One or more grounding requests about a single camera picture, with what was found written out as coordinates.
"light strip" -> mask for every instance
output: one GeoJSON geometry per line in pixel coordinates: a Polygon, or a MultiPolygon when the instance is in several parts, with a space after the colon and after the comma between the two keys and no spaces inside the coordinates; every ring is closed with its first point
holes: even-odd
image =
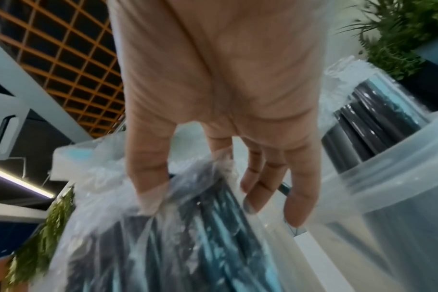
{"type": "Polygon", "coordinates": [[[0,177],[5,179],[5,180],[8,180],[10,182],[13,182],[14,184],[19,185],[19,186],[21,186],[21,187],[23,187],[25,189],[28,189],[28,190],[31,190],[31,191],[37,193],[37,194],[40,194],[41,196],[44,196],[44,197],[47,197],[47,198],[50,198],[50,199],[55,197],[54,194],[52,194],[52,193],[50,193],[48,191],[45,191],[43,189],[40,189],[38,187],[35,187],[34,185],[32,185],[32,184],[30,184],[30,183],[28,183],[28,182],[26,182],[24,180],[21,180],[19,178],[16,178],[16,177],[14,177],[14,176],[12,176],[12,175],[10,175],[10,174],[2,171],[2,170],[0,170],[0,177]]]}

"green plant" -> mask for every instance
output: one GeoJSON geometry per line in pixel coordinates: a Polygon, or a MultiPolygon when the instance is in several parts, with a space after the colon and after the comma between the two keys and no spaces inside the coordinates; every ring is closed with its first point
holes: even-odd
{"type": "Polygon", "coordinates": [[[397,80],[422,68],[424,60],[414,50],[438,37],[438,0],[365,0],[355,7],[367,20],[344,28],[359,32],[369,62],[397,80]],[[367,36],[372,30],[379,38],[367,36]]]}
{"type": "Polygon", "coordinates": [[[29,282],[49,269],[60,237],[75,209],[73,188],[49,208],[46,221],[13,253],[5,282],[7,287],[29,282]]]}

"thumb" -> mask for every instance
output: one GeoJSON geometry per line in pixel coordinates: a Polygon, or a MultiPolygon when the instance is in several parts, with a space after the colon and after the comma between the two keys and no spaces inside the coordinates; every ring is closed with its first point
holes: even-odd
{"type": "Polygon", "coordinates": [[[149,213],[156,211],[163,199],[163,188],[156,187],[169,181],[167,158],[175,129],[175,123],[142,106],[128,108],[126,167],[142,208],[151,210],[149,213]]]}

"orange grid ceiling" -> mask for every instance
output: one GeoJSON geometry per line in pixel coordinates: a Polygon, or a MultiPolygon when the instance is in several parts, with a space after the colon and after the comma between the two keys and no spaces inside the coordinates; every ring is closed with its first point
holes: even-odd
{"type": "Polygon", "coordinates": [[[104,0],[0,0],[0,45],[93,137],[124,119],[104,0]]]}

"translucent plastic bin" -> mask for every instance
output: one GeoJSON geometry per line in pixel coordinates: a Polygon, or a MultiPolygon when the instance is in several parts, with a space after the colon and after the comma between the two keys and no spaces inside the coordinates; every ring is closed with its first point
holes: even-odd
{"type": "Polygon", "coordinates": [[[308,231],[357,291],[438,292],[438,113],[431,119],[322,180],[308,231]]]}

